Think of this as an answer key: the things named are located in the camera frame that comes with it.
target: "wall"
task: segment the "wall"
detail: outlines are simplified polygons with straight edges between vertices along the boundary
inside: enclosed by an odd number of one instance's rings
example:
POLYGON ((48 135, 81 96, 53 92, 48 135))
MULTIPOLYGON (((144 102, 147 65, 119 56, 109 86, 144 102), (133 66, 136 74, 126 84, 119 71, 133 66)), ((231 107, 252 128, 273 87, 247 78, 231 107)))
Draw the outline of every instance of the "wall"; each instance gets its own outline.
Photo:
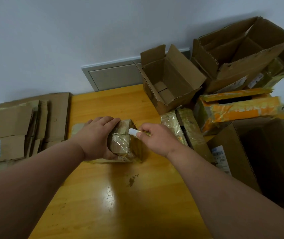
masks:
MULTIPOLYGON (((0 102, 91 92, 82 65, 189 47, 254 15, 284 28, 284 0, 0 0, 0 102)), ((284 98, 284 80, 276 94, 284 98)))

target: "wooden table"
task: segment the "wooden table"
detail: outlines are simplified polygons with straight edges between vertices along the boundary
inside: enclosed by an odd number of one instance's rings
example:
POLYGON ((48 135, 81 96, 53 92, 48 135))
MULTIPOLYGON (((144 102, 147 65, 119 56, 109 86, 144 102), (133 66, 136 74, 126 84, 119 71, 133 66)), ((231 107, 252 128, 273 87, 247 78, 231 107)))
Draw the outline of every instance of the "wooden table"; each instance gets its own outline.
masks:
MULTIPOLYGON (((132 119, 137 127, 160 123, 142 85, 73 96, 69 136, 74 124, 97 116, 132 119)), ((81 163, 57 191, 31 238, 211 236, 175 168, 145 149, 141 164, 81 163)))

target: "orange box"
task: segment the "orange box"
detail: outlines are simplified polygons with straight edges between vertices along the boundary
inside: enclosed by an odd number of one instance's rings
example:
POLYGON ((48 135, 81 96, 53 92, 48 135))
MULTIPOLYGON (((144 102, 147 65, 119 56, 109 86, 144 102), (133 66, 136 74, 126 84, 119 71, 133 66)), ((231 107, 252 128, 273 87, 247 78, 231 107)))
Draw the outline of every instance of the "orange box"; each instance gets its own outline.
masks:
POLYGON ((214 135, 234 120, 273 117, 283 113, 278 96, 270 88, 238 90, 199 97, 194 116, 203 135, 214 135))

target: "person's left arm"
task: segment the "person's left arm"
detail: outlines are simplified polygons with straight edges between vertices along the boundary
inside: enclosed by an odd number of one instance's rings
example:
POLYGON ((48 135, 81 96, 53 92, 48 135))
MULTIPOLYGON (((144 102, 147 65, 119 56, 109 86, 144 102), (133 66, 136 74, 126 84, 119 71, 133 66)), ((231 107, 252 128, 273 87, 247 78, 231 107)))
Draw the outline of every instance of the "person's left arm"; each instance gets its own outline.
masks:
POLYGON ((107 137, 119 121, 97 117, 71 139, 0 172, 0 238, 28 238, 60 185, 82 161, 115 159, 107 137))

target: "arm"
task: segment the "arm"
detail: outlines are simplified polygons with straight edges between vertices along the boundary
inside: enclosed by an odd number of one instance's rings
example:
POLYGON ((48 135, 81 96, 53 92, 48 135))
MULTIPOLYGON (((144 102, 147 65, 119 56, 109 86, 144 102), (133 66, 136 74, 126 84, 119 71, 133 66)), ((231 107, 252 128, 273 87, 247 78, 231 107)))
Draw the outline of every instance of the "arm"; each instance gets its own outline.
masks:
POLYGON ((137 136, 180 173, 213 238, 284 238, 284 209, 181 144, 166 126, 145 123, 139 130, 151 133, 137 136))
POLYGON ((119 121, 90 120, 71 139, 0 172, 0 238, 28 238, 62 182, 83 160, 115 159, 107 137, 119 121))

